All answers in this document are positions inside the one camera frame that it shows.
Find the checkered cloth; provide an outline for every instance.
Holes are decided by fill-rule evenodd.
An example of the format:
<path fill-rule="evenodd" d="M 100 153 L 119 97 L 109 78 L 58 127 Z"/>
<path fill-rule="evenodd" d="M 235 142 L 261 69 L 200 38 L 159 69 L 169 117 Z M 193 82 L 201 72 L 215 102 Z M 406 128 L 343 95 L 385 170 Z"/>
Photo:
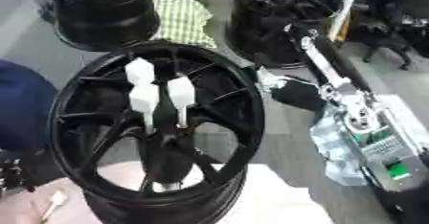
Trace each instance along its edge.
<path fill-rule="evenodd" d="M 204 33 L 212 15 L 195 0 L 154 0 L 161 18 L 158 33 L 152 39 L 191 44 L 214 49 L 215 42 Z"/>

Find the metal rod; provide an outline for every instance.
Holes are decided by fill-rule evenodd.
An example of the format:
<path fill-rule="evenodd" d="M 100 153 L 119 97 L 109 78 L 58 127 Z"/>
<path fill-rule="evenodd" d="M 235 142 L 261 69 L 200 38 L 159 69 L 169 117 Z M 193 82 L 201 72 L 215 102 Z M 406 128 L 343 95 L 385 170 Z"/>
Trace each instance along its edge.
<path fill-rule="evenodd" d="M 343 9 L 338 13 L 338 15 L 335 17 L 332 26 L 329 30 L 329 39 L 334 42 L 336 36 L 338 35 L 338 32 L 340 32 L 341 27 L 343 26 L 343 23 L 346 20 L 347 15 L 350 12 L 351 6 L 353 5 L 354 0 L 344 0 L 344 6 Z"/>

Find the floor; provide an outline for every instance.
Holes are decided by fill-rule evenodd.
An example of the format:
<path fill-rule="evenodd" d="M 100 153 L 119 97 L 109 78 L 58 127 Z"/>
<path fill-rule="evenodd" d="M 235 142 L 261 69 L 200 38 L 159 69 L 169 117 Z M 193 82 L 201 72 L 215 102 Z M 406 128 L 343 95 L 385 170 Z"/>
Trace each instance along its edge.
<path fill-rule="evenodd" d="M 214 14 L 208 26 L 209 35 L 216 40 L 222 54 L 245 65 L 247 61 L 234 55 L 222 41 L 231 0 L 207 2 L 210 2 L 208 9 Z M 34 0 L 0 0 L 0 57 L 35 69 L 61 88 L 77 70 L 101 53 L 79 51 L 59 41 L 52 26 L 38 17 L 36 9 Z M 387 51 L 380 51 L 372 64 L 361 62 L 364 50 L 364 46 L 349 44 L 342 51 L 374 90 L 380 94 L 399 94 L 421 121 L 429 124 L 429 110 L 426 109 L 429 93 L 420 92 L 429 84 L 428 62 L 415 57 L 413 68 L 404 72 L 397 69 L 397 57 Z M 309 77 L 305 69 L 288 73 Z M 324 176 L 323 160 L 307 131 L 313 117 L 311 113 L 280 105 L 268 97 L 264 101 L 266 133 L 253 163 L 268 165 L 291 186 L 309 188 L 312 198 L 326 208 L 336 224 L 391 223 L 369 189 L 341 187 Z M 202 144 L 210 147 L 208 141 Z M 219 157 L 230 150 L 227 146 L 212 148 L 212 153 Z"/>

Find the black alloy wheel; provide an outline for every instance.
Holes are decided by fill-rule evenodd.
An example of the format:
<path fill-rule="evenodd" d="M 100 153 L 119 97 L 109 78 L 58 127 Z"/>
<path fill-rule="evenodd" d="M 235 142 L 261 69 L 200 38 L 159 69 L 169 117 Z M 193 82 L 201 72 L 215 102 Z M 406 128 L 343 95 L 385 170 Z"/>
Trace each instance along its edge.
<path fill-rule="evenodd" d="M 150 39 L 159 17 L 152 0 L 39 0 L 67 44 L 86 51 L 112 51 Z"/>
<path fill-rule="evenodd" d="M 229 47 L 244 58 L 258 62 L 257 54 L 268 60 L 269 68 L 294 69 L 305 64 L 291 37 L 263 25 L 264 18 L 277 17 L 306 24 L 324 31 L 324 27 L 342 8 L 342 0 L 234 0 L 226 28 Z"/>
<path fill-rule="evenodd" d="M 143 116 L 130 109 L 127 94 L 133 86 L 124 72 L 136 57 L 154 64 L 154 83 L 160 90 L 177 75 L 192 81 L 196 104 L 188 110 L 188 128 L 146 134 Z M 170 121 L 176 124 L 173 117 Z M 221 169 L 194 146 L 192 135 L 204 123 L 227 128 L 237 138 L 236 150 Z M 83 188 L 88 205 L 108 224 L 215 223 L 239 196 L 263 129 L 259 91 L 237 65 L 214 52 L 165 41 L 133 46 L 91 62 L 59 93 L 50 119 L 57 163 Z M 98 174 L 98 161 L 124 137 L 135 139 L 146 175 L 136 190 Z M 180 182 L 190 166 L 201 170 L 199 183 L 180 190 L 153 190 L 154 183 Z"/>

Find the wheel rim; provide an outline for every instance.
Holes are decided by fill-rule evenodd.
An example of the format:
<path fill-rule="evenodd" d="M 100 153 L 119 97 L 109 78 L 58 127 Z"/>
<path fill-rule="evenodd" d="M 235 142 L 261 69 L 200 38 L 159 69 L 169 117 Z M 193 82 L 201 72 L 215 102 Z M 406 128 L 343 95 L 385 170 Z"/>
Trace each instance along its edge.
<path fill-rule="evenodd" d="M 72 47 L 118 50 L 150 39 L 160 25 L 152 0 L 40 0 L 58 37 Z"/>
<path fill-rule="evenodd" d="M 94 160 L 100 159 L 100 153 L 105 153 L 108 150 L 106 147 L 118 142 L 118 140 L 112 140 L 112 135 L 116 138 L 131 135 L 140 140 L 143 140 L 142 138 L 147 140 L 141 127 L 136 126 L 136 123 L 141 124 L 141 116 L 129 111 L 126 99 L 123 104 L 115 104 L 116 107 L 109 108 L 117 109 L 115 110 L 116 114 L 113 116 L 111 112 L 103 110 L 94 112 L 94 109 L 100 109 L 97 105 L 101 105 L 102 102 L 83 102 L 85 100 L 84 96 L 86 96 L 85 92 L 90 90 L 88 87 L 91 85 L 102 88 L 107 87 L 116 91 L 120 90 L 121 94 L 124 94 L 124 91 L 129 91 L 132 86 L 124 79 L 123 67 L 136 56 L 144 57 L 149 61 L 160 62 L 169 57 L 178 59 L 178 62 L 182 63 L 177 68 L 182 73 L 187 74 L 197 88 L 198 105 L 189 110 L 190 127 L 197 127 L 205 122 L 218 123 L 236 133 L 239 147 L 219 171 L 214 170 L 210 163 L 202 158 L 200 152 L 194 147 L 176 144 L 167 148 L 177 150 L 179 153 L 192 158 L 193 162 L 203 171 L 204 182 L 180 191 L 141 194 L 135 190 L 115 186 L 102 179 L 93 170 Z M 205 86 L 203 79 L 210 77 L 212 72 L 218 72 L 225 79 L 230 78 L 232 86 L 235 87 L 230 87 L 229 92 L 215 98 L 204 95 L 201 92 L 208 87 Z M 231 110 L 220 106 L 223 102 L 231 101 L 234 101 L 234 103 L 242 101 L 241 107 L 235 107 L 241 119 L 234 117 L 235 119 L 231 120 L 233 117 L 225 115 L 229 113 L 225 111 Z M 82 107 L 91 107 L 93 110 L 82 111 Z M 94 151 L 97 153 L 90 153 L 90 157 L 86 157 L 82 164 L 79 162 L 82 162 L 81 158 L 84 153 L 80 152 L 84 151 L 84 148 L 82 145 L 76 144 L 78 137 L 71 134 L 76 132 L 73 130 L 79 127 L 79 124 L 84 123 L 103 124 L 110 126 L 110 129 L 106 133 L 107 136 L 104 137 L 104 141 L 99 140 L 99 143 L 94 146 L 95 150 L 91 150 L 91 153 Z M 207 195 L 211 190 L 222 187 L 243 171 L 260 144 L 263 132 L 263 108 L 260 95 L 252 81 L 241 73 L 239 67 L 224 57 L 196 47 L 155 42 L 103 56 L 79 72 L 59 93 L 52 110 L 50 130 L 57 162 L 66 174 L 86 191 L 118 203 L 156 206 L 165 203 L 183 203 Z M 64 149 L 71 148 L 72 142 L 75 142 L 74 149 L 71 152 L 65 152 Z"/>
<path fill-rule="evenodd" d="M 230 48 L 251 61 L 265 54 L 269 68 L 293 69 L 305 64 L 290 37 L 267 29 L 263 17 L 280 17 L 322 29 L 342 7 L 342 0 L 234 0 L 235 8 L 226 29 Z"/>

